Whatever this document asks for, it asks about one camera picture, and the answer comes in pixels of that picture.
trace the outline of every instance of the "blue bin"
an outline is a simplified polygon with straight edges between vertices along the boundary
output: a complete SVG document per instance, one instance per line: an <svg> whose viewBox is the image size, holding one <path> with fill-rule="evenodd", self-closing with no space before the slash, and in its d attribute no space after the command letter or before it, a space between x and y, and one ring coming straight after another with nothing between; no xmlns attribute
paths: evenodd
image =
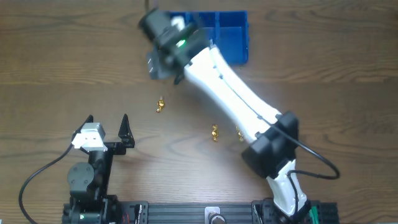
<svg viewBox="0 0 398 224"><path fill-rule="evenodd" d="M182 16L185 23L196 22L206 30L209 40L220 49L231 65L243 65L249 57L248 12L169 12L171 17Z"/></svg>

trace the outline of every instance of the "blue tray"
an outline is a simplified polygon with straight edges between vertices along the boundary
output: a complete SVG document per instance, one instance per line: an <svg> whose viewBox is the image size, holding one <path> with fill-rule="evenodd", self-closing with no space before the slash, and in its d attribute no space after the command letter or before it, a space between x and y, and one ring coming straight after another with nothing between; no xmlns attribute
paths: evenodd
<svg viewBox="0 0 398 224"><path fill-rule="evenodd" d="M185 23L199 18L209 40L220 49L227 63L242 65L249 57L248 12L169 12L171 17L183 16Z"/></svg>

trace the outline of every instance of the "wooden table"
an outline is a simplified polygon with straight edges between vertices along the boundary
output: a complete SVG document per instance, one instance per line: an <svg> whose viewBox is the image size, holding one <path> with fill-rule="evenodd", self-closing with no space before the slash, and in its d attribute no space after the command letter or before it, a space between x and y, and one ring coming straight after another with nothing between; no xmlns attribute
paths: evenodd
<svg viewBox="0 0 398 224"><path fill-rule="evenodd" d="M342 223L398 220L398 4L357 0L160 1L162 9L247 10L249 61L236 73L266 102L300 118L300 138L341 179L300 176L310 199L338 202ZM136 148L114 158L109 193L149 202L271 197L243 162L235 127L188 82L153 81L137 22L142 1L0 2L0 219L27 223L22 183L69 145L89 114L117 140L124 113ZM157 101L165 108L157 114ZM211 140L218 124L219 142ZM329 172L297 149L298 168ZM72 151L26 188L39 223L60 223Z"/></svg>

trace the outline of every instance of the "green light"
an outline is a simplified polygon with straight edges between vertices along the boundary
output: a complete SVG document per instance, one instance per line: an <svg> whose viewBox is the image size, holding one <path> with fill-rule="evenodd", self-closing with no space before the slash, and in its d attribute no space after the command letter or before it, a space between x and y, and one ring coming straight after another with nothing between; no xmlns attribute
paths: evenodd
<svg viewBox="0 0 398 224"><path fill-rule="evenodd" d="M177 44L176 44L176 46L177 47L181 47L182 45L184 45L185 44L185 40L180 40Z"/></svg>

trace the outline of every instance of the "wooden surface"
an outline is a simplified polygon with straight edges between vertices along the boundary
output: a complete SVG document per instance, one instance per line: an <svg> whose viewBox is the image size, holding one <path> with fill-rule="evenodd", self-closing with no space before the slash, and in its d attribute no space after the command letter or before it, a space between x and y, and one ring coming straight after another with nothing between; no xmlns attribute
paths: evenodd
<svg viewBox="0 0 398 224"><path fill-rule="evenodd" d="M338 165L337 181L299 177L310 199L338 202L342 223L398 221L398 4L357 0L162 0L162 9L247 10L249 62L236 73L300 118L300 138ZM109 193L149 202L271 197L245 165L234 126L188 82L149 79L136 0L0 1L0 219L27 223L23 182L58 157L89 115L117 139L124 113L136 148L115 157ZM164 111L157 114L159 96ZM220 127L218 143L211 125ZM298 168L328 172L297 150ZM60 223L72 151L38 175L24 203Z"/></svg>

